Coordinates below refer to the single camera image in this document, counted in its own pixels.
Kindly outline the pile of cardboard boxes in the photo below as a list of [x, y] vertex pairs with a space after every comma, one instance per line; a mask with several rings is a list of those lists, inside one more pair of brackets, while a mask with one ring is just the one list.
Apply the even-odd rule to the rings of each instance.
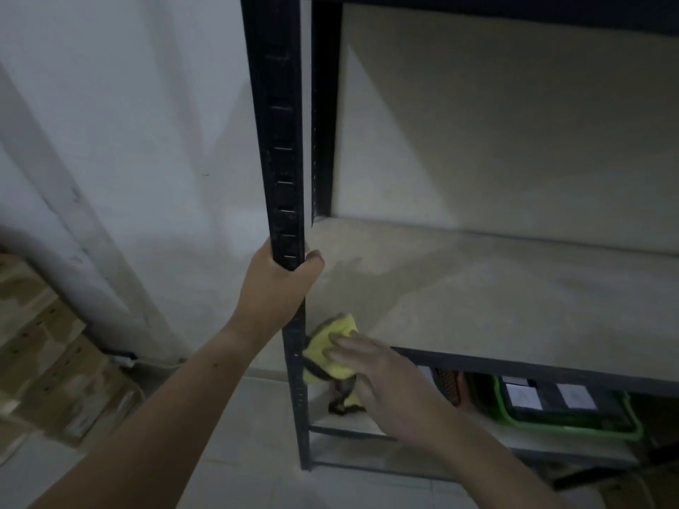
[[89, 451], [140, 404], [140, 386], [20, 256], [0, 254], [0, 466], [31, 435]]

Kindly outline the green plastic basket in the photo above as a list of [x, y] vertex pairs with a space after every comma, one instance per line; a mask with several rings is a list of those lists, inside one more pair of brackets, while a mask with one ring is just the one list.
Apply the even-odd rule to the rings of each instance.
[[626, 392], [494, 376], [497, 420], [514, 428], [638, 442], [640, 419]]

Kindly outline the person's left forearm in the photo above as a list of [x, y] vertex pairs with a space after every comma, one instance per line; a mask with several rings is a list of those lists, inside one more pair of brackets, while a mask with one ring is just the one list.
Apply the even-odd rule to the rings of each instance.
[[233, 318], [29, 509], [175, 509], [233, 392], [279, 330]]

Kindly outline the person's right forearm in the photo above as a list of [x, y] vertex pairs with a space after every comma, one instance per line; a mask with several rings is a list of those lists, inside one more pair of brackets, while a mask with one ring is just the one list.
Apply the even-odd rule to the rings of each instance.
[[413, 432], [442, 459], [480, 509], [570, 509], [487, 430], [455, 411], [426, 417]]

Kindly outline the black metal shelving rack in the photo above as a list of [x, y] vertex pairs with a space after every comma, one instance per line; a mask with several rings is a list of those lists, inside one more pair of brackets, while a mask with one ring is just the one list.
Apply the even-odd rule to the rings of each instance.
[[[328, 216], [335, 150], [339, 45], [345, 2], [414, 8], [466, 16], [490, 16], [520, 21], [565, 24], [608, 30], [679, 36], [679, 0], [311, 0], [312, 1], [312, 151], [311, 222]], [[304, 261], [305, 194], [303, 180], [303, 115], [301, 82], [300, 0], [240, 0], [257, 126], [267, 220], [273, 257], [289, 271]], [[389, 470], [359, 462], [324, 462], [312, 457], [310, 434], [329, 436], [332, 444], [368, 445], [387, 438], [354, 430], [317, 428], [310, 423], [308, 390], [303, 386], [302, 349], [306, 344], [304, 301], [291, 323], [283, 327], [286, 373], [291, 391], [300, 465], [341, 468], [413, 478], [448, 480], [432, 474]], [[586, 373], [585, 370], [532, 366], [526, 362], [477, 359], [450, 353], [396, 348], [425, 367], [482, 367], [480, 373], [540, 373], [566, 381], [651, 396], [679, 397], [679, 381]]]

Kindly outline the beige shelf board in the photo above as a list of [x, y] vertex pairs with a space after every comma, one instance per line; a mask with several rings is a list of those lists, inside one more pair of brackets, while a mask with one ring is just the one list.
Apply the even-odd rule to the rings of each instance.
[[679, 382], [679, 257], [329, 218], [308, 325], [399, 347]]

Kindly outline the black box with white labels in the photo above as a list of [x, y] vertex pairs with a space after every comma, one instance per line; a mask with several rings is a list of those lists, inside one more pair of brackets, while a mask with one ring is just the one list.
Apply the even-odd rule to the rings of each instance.
[[623, 396], [611, 390], [513, 376], [496, 376], [494, 382], [507, 415], [516, 421], [577, 427], [631, 421]]

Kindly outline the red mesh item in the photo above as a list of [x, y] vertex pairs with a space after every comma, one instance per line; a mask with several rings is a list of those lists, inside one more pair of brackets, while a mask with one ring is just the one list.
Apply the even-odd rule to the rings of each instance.
[[439, 391], [454, 407], [461, 409], [469, 404], [464, 372], [447, 368], [434, 368], [433, 372]]

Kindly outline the person's left hand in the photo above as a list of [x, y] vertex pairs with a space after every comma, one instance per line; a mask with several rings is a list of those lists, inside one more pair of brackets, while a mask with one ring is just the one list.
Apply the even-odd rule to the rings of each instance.
[[289, 271], [278, 265], [267, 239], [250, 260], [240, 296], [228, 326], [233, 332], [265, 345], [301, 308], [286, 293]]

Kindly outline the person's right hand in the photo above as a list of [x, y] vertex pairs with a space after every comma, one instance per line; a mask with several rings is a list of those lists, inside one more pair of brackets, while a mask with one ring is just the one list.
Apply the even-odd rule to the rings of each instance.
[[445, 443], [454, 407], [414, 363], [356, 332], [330, 340], [325, 355], [356, 373], [359, 400], [383, 433], [427, 451]]

